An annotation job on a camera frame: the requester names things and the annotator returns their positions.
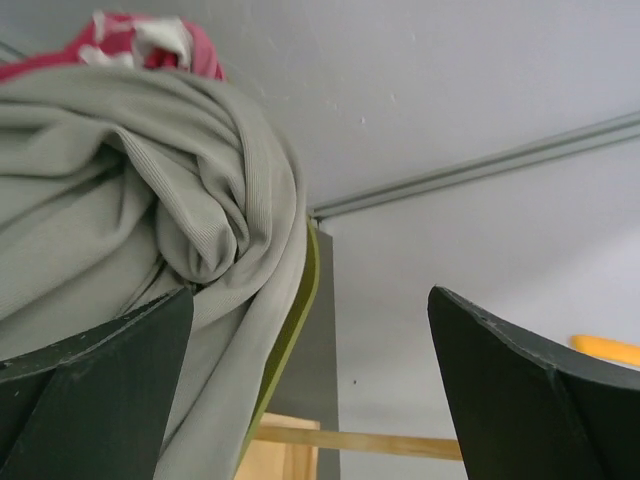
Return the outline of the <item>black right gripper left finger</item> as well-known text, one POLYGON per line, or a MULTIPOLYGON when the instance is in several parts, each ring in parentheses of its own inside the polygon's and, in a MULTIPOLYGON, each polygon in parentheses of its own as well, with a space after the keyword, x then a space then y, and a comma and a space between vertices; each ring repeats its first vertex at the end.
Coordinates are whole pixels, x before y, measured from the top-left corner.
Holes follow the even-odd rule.
POLYGON ((152 478, 192 319, 191 292, 173 290, 2 360, 2 478, 152 478))

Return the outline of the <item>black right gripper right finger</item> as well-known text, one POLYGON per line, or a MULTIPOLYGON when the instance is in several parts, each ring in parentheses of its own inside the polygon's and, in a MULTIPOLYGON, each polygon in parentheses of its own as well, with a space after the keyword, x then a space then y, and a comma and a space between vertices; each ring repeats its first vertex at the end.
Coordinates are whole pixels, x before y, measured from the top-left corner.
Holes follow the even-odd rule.
POLYGON ((435 286, 428 318, 470 479, 636 479, 639 373, 435 286))

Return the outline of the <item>yellow orange hanger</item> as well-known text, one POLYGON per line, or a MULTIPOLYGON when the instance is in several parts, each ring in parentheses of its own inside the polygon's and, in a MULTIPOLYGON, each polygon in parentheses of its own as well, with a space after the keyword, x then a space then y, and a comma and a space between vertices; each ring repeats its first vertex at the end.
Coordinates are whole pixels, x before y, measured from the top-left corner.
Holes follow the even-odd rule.
POLYGON ((640 347, 636 345, 588 335, 572 336, 571 345, 592 357, 640 367, 640 347))

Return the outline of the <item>pink camouflage trousers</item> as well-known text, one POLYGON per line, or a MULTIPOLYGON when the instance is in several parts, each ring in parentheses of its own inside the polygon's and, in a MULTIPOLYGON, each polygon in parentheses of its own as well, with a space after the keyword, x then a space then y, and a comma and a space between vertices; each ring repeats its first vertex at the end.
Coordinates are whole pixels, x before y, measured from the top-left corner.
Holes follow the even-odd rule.
POLYGON ((71 65, 181 70, 224 81, 216 49, 196 24, 179 17, 149 17, 96 11, 63 49, 1 67, 1 80, 71 65))

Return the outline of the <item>grey trousers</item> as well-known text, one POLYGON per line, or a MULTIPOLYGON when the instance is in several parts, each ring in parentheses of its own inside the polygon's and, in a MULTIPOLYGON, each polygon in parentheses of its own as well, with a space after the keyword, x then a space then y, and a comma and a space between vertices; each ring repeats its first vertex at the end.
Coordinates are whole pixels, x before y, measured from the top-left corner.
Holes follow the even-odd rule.
POLYGON ((1 86, 2 357, 194 296, 159 479, 234 476, 306 237, 294 154, 231 84, 76 66, 1 86))

